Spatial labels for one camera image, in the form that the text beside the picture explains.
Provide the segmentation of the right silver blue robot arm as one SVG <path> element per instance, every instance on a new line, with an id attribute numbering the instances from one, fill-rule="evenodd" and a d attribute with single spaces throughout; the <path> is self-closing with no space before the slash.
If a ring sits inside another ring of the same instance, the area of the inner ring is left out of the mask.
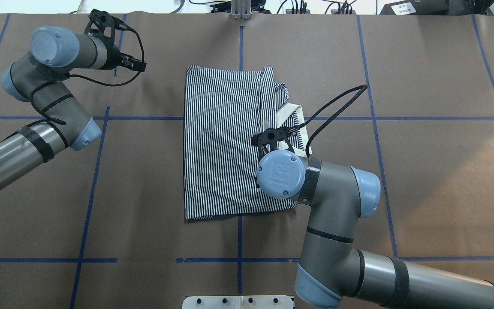
<path id="1" fill-rule="evenodd" d="M 293 128 L 253 135 L 255 180 L 267 196 L 310 208 L 294 290 L 304 302 L 337 309 L 345 298 L 383 309 L 494 309 L 494 282 L 357 246 L 359 221 L 374 215 L 378 176 L 309 155 L 289 142 Z"/>

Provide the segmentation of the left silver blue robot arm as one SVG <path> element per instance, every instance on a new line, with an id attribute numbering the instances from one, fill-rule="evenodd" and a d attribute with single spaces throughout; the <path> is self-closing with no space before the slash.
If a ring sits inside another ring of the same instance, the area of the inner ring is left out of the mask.
<path id="1" fill-rule="evenodd" d="M 139 76 L 145 72 L 141 59 L 120 51 L 116 31 L 137 30 L 106 11 L 94 9 L 84 33 L 60 26 L 41 26 L 30 39 L 28 53 L 14 61 L 0 82 L 7 94 L 30 103 L 41 119 L 14 131 L 0 142 L 0 190 L 66 148 L 80 151 L 102 135 L 94 118 L 65 86 L 65 80 L 80 78 L 73 69 L 112 70 L 124 67 Z"/>

